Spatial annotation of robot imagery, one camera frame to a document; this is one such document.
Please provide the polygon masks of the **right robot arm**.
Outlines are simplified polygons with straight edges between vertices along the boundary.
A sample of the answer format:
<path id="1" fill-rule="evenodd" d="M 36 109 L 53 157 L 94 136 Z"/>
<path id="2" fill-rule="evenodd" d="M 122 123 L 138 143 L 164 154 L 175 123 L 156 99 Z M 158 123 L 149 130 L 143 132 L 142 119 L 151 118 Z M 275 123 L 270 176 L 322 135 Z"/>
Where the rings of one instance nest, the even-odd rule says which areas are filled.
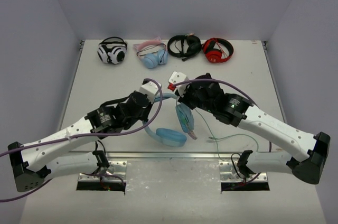
<path id="1" fill-rule="evenodd" d="M 244 178 L 260 172 L 279 172 L 292 174 L 308 184 L 319 184 L 330 146 L 328 134 L 314 135 L 296 129 L 261 110 L 242 91 L 225 93 L 220 87 L 222 81 L 209 73 L 190 80 L 181 72 L 173 72 L 169 83 L 180 103 L 207 111 L 221 123 L 254 133 L 282 149 L 243 151 L 237 171 Z"/>

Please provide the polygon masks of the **light blue headphones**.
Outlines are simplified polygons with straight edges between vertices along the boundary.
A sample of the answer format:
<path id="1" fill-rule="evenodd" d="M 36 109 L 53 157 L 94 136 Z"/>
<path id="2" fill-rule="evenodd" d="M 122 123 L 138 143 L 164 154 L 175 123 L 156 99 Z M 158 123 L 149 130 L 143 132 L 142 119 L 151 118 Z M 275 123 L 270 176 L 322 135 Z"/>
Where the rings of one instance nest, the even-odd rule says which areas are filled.
<path id="1" fill-rule="evenodd" d="M 175 111 L 179 120 L 183 134 L 168 128 L 157 128 L 153 132 L 149 126 L 145 126 L 144 130 L 152 139 L 157 142 L 171 147 L 182 147 L 187 141 L 187 135 L 196 140 L 197 136 L 194 133 L 194 117 L 191 109 L 185 104 L 176 102 Z"/>

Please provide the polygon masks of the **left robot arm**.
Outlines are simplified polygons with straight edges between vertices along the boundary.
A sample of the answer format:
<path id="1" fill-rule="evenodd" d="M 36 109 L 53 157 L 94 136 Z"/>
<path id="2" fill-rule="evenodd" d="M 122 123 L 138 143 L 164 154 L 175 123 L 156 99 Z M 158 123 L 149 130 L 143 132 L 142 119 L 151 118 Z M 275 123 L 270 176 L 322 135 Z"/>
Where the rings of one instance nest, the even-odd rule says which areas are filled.
<path id="1" fill-rule="evenodd" d="M 99 174 L 109 169 L 103 151 L 71 155 L 75 148 L 108 136 L 128 135 L 138 121 L 148 122 L 155 98 L 143 90 L 107 101 L 70 126 L 32 143 L 13 142 L 8 155 L 17 192 L 40 188 L 45 182 L 74 173 Z"/>

